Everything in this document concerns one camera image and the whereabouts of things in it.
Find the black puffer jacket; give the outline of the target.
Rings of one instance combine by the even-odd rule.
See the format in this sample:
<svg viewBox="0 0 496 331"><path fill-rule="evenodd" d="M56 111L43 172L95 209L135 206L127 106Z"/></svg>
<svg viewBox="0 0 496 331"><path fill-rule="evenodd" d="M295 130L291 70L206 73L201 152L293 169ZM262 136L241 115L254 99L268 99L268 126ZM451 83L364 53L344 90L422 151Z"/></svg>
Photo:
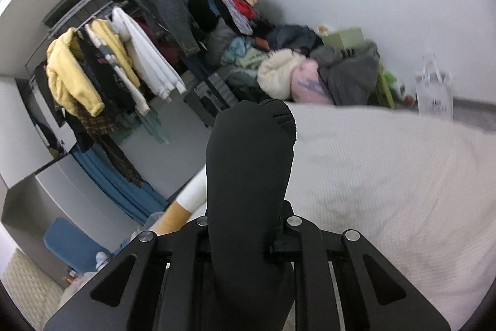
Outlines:
<svg viewBox="0 0 496 331"><path fill-rule="evenodd" d="M293 305L281 234L296 125L287 104L243 101L221 113L206 151L207 216L221 330L280 330Z"/></svg>

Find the blue curtain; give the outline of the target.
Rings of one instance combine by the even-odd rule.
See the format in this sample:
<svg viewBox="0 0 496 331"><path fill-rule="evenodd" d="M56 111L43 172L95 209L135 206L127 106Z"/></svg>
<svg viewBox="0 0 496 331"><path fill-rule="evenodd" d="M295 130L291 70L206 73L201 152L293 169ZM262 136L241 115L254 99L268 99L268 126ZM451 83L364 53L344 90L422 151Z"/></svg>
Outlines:
<svg viewBox="0 0 496 331"><path fill-rule="evenodd" d="M120 174L100 146L93 145L87 151L74 146L71 154L103 193L136 223L144 224L150 215L169 207L165 197L148 182L137 186Z"/></svg>

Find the grey wardrobe cabinet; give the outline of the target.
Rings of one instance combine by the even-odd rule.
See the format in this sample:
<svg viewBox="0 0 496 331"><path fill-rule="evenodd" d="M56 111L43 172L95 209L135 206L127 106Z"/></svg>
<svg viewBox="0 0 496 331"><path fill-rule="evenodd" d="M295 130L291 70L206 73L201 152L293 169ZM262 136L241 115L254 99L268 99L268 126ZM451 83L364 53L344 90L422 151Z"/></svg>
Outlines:
<svg viewBox="0 0 496 331"><path fill-rule="evenodd" d="M12 77L1 79L1 223L18 248L63 286L66 264L43 236L58 217L114 251L138 227L70 155L54 159Z"/></svg>

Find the cream quilted headboard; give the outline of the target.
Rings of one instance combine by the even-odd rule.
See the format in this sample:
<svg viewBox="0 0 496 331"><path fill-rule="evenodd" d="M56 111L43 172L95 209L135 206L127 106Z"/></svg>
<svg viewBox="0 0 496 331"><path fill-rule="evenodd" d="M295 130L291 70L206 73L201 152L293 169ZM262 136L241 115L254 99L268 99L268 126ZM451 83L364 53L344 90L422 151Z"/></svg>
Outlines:
<svg viewBox="0 0 496 331"><path fill-rule="evenodd" d="M57 311L63 289L16 249L1 274L8 295L35 330L43 330Z"/></svg>

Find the light grey bed sheet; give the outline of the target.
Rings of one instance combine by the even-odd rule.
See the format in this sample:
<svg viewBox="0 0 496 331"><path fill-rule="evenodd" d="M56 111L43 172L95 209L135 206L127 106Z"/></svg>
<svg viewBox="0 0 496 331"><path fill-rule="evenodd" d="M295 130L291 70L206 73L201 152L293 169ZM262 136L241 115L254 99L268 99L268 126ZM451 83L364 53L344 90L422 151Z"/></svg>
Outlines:
<svg viewBox="0 0 496 331"><path fill-rule="evenodd" d="M381 108L241 102L217 116L241 142L220 143L243 166L265 162L253 141L270 108L294 119L287 199L329 231L362 232L453 330L492 330L495 136L461 123Z"/></svg>

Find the brown plaid scarf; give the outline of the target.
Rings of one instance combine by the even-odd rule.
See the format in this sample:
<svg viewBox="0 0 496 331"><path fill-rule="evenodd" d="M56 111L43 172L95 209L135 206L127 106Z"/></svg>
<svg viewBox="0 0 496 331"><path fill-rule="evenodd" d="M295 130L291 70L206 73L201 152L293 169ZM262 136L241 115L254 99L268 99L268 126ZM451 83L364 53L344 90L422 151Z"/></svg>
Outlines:
<svg viewBox="0 0 496 331"><path fill-rule="evenodd" d="M144 182L143 177L110 136L110 134L120 129L119 124L104 113L93 117L79 102L76 104L76 112L77 121L82 128L79 132L82 139L84 141L89 141L91 145L99 145L108 157L113 168L116 169L119 174L128 182L138 187L142 187Z"/></svg>

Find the black storage crate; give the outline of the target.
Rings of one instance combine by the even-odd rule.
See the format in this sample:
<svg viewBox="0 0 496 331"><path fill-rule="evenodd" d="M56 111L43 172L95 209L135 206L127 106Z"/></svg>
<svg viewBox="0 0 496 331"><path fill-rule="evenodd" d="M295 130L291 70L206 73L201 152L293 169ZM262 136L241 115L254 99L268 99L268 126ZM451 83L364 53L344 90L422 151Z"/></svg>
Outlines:
<svg viewBox="0 0 496 331"><path fill-rule="evenodd" d="M184 102L206 127L212 127L219 113L234 107L239 101L224 80L214 73L194 85Z"/></svg>

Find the pink plush garment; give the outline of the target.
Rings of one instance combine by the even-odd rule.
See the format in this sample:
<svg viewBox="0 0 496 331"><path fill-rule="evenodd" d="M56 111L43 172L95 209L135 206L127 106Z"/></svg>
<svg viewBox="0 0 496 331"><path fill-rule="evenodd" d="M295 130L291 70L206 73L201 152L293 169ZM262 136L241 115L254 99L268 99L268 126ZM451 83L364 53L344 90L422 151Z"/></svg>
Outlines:
<svg viewBox="0 0 496 331"><path fill-rule="evenodd" d="M332 105L330 97L320 84L318 64L306 59L293 70L291 79L291 97L294 102Z"/></svg>

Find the grey hoodie on pile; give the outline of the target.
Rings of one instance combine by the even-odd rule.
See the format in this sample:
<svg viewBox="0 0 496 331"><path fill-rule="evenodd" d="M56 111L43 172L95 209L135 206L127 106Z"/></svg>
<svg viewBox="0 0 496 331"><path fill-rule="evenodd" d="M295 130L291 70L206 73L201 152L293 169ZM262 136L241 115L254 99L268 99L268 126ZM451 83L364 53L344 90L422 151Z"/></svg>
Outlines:
<svg viewBox="0 0 496 331"><path fill-rule="evenodd" d="M355 47L340 50L321 45L310 53L318 64L321 86L336 106L363 106L378 81L380 55L378 46L366 40Z"/></svg>

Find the white sweatshirt hanging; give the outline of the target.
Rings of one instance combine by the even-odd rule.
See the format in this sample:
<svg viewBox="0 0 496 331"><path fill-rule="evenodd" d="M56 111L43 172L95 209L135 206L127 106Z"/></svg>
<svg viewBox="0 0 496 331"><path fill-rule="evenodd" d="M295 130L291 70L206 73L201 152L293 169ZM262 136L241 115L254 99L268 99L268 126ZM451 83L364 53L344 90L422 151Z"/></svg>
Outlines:
<svg viewBox="0 0 496 331"><path fill-rule="evenodd" d="M188 91L181 76L121 7L113 8L112 27L128 50L139 78L156 96L170 102L174 91L179 94Z"/></svg>

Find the white tote bag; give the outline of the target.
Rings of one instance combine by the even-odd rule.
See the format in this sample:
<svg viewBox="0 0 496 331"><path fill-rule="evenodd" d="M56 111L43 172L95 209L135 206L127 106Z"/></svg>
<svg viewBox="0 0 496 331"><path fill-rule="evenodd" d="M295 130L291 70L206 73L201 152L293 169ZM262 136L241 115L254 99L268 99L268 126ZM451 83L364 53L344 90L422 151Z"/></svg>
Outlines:
<svg viewBox="0 0 496 331"><path fill-rule="evenodd" d="M432 51L424 54L422 71L415 75L414 83L419 116L453 119L452 76L438 68Z"/></svg>

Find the cream fleece garment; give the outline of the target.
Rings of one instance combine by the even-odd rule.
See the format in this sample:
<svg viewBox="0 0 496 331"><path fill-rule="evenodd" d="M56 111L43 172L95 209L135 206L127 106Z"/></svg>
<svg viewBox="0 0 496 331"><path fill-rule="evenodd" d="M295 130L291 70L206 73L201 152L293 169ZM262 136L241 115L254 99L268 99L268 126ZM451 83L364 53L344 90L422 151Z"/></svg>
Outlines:
<svg viewBox="0 0 496 331"><path fill-rule="evenodd" d="M257 81L265 94L272 98L286 100L291 94L293 71L306 57L290 49L273 51L261 62Z"/></svg>

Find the yellow fleece hoodie hanging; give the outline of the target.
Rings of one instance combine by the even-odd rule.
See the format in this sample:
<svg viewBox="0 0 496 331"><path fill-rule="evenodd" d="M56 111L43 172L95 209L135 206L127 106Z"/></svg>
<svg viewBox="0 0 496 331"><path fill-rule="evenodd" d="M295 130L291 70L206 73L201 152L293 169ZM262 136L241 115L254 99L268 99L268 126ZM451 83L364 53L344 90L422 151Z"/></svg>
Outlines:
<svg viewBox="0 0 496 331"><path fill-rule="evenodd" d="M69 114L80 118L79 108L91 117L136 111L140 80L132 59L110 23L94 19L92 33L104 43L99 50L86 30L69 28L46 50L46 76L53 98Z"/></svg>

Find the light green box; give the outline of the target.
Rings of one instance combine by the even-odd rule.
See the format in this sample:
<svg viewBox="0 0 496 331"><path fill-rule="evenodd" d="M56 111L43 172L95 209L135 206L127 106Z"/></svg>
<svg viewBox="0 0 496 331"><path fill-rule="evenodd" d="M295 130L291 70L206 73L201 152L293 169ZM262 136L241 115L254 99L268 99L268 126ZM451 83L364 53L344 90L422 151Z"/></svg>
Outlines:
<svg viewBox="0 0 496 331"><path fill-rule="evenodd" d="M365 41L361 28L358 27L334 31L321 38L324 45L330 45L340 50L353 48Z"/></svg>

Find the dark grey denim jacket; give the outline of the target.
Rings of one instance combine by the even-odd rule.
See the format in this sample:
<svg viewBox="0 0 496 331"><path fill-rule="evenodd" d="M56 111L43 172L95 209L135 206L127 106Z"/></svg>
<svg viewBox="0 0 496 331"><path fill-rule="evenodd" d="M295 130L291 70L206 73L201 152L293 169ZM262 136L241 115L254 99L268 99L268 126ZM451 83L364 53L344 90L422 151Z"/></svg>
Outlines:
<svg viewBox="0 0 496 331"><path fill-rule="evenodd" d="M200 48L190 29L190 18L183 0L113 0L132 1L150 14L177 42L186 56L194 56Z"/></svg>

